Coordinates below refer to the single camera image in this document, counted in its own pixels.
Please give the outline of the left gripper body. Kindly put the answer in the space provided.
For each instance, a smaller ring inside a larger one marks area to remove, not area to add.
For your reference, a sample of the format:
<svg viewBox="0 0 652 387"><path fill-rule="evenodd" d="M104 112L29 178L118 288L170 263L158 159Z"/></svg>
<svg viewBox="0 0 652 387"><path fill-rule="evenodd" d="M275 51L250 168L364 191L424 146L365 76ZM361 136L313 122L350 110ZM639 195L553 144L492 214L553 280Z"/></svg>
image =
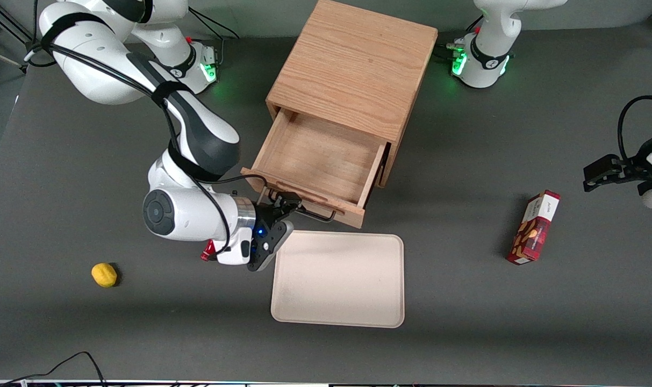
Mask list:
<svg viewBox="0 0 652 387"><path fill-rule="evenodd" d="M623 136L620 134L620 153L626 170L633 176L650 180L652 178L652 138L644 142L635 156L628 156Z"/></svg>

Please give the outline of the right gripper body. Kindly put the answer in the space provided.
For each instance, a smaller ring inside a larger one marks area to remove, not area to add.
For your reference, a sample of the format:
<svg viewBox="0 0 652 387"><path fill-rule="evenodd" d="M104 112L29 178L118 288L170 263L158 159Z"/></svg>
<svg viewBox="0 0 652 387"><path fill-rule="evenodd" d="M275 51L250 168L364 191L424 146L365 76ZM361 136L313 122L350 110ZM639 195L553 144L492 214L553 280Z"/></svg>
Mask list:
<svg viewBox="0 0 652 387"><path fill-rule="evenodd" d="M283 220L270 218L267 206L240 206L237 229L217 260L231 266L265 268L282 245Z"/></svg>

